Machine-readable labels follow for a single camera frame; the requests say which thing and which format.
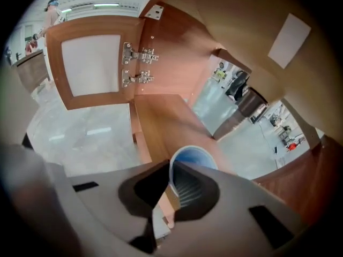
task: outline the wood grain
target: wood grain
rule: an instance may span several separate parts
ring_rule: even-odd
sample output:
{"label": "wood grain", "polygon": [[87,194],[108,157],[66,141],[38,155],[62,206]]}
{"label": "wood grain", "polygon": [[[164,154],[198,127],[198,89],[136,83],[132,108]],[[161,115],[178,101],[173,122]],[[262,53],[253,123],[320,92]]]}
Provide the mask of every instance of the wood grain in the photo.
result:
{"label": "wood grain", "polygon": [[219,170],[232,172],[217,142],[179,95],[138,95],[135,104],[152,162],[196,145],[214,157]]}
{"label": "wood grain", "polygon": [[16,61],[13,67],[17,68],[21,82],[30,93],[49,77],[42,50]]}
{"label": "wood grain", "polygon": [[163,6],[161,20],[146,19],[140,44],[140,49],[147,47],[154,37],[151,48],[159,60],[151,65],[140,63],[139,68],[150,70],[155,79],[138,85],[136,95],[179,94],[188,99],[203,71],[208,70],[210,56],[221,45],[198,20],[170,5]]}
{"label": "wood grain", "polygon": [[324,136],[313,150],[254,181],[281,198],[308,224],[326,212],[338,188],[343,148]]}
{"label": "wood grain", "polygon": [[[62,42],[93,35],[120,35],[120,50],[118,56],[118,84],[121,85],[121,64],[123,43],[130,42],[134,49],[139,48],[140,36],[144,20],[127,16],[92,16],[71,20],[53,26],[47,31],[47,48],[51,71],[56,87],[67,109],[92,107],[95,105],[128,103],[133,99],[135,87],[130,85],[121,88],[119,92],[73,96],[65,73]],[[132,61],[125,69],[131,75],[136,74],[136,61]]]}
{"label": "wood grain", "polygon": [[243,63],[238,61],[235,57],[233,57],[226,49],[219,49],[216,56],[240,67],[246,73],[251,73],[251,71],[252,71],[247,66],[245,66]]}

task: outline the black slot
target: black slot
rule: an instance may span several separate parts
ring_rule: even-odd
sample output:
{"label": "black slot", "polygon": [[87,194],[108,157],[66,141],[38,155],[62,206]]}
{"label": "black slot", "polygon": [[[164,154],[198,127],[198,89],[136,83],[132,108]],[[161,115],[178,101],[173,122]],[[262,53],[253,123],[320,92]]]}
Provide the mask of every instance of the black slot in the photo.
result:
{"label": "black slot", "polygon": [[79,191],[89,190],[90,188],[94,188],[96,186],[99,186],[96,182],[88,182],[88,183],[84,183],[80,185],[75,185],[73,186],[73,188],[75,192],[79,192]]}
{"label": "black slot", "polygon": [[264,206],[249,208],[264,235],[274,249],[284,245],[294,236],[286,227]]}

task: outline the ceiling light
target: ceiling light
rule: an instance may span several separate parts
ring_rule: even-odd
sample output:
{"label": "ceiling light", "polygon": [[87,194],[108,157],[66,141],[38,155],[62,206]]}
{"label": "ceiling light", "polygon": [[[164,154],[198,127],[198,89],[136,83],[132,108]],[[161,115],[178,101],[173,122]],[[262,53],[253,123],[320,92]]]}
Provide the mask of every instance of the ceiling light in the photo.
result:
{"label": "ceiling light", "polygon": [[98,134],[98,133],[103,133],[103,132],[109,132],[111,130],[112,130],[111,127],[98,128],[97,130],[87,131],[87,135],[93,135],[93,134]]}
{"label": "ceiling light", "polygon": [[119,6],[118,3],[115,4],[94,4],[94,6]]}
{"label": "ceiling light", "polygon": [[62,13],[66,13],[66,12],[70,12],[70,11],[72,11],[72,9],[66,9],[66,10],[62,11]]}
{"label": "ceiling light", "polygon": [[57,139],[63,139],[64,138],[64,134],[62,135],[57,135],[57,136],[52,136],[49,138],[49,141],[53,141],[53,140],[57,140]]}

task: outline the white tiled floor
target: white tiled floor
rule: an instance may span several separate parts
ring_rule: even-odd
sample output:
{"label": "white tiled floor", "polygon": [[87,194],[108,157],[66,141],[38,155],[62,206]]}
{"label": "white tiled floor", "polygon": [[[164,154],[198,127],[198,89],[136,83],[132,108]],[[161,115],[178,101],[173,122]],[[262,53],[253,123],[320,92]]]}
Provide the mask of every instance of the white tiled floor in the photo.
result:
{"label": "white tiled floor", "polygon": [[30,141],[46,161],[63,165],[67,176],[140,165],[127,104],[67,111],[56,87],[35,99],[40,108],[27,130]]}
{"label": "white tiled floor", "polygon": [[[194,112],[211,134],[236,108],[234,102],[213,79],[207,82],[193,106]],[[270,173],[309,149],[305,142],[296,150],[286,152],[277,131],[266,118],[262,118],[255,125],[246,119],[229,136],[223,138],[219,146],[233,170],[247,179]],[[278,154],[274,153],[275,146],[278,148]]]}

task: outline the blue bucket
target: blue bucket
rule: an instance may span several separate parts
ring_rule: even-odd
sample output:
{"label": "blue bucket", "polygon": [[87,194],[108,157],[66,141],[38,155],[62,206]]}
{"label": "blue bucket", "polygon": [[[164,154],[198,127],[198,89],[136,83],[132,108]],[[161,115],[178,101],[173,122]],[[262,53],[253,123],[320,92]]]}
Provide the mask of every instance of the blue bucket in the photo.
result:
{"label": "blue bucket", "polygon": [[196,164],[202,167],[207,167],[210,169],[218,169],[214,161],[214,158],[205,149],[198,146],[185,146],[185,147],[180,148],[170,159],[170,167],[169,167],[169,182],[171,184],[171,188],[173,189],[173,192],[177,196],[178,194],[176,192],[176,188],[173,183],[174,161],[192,163],[192,164]]}

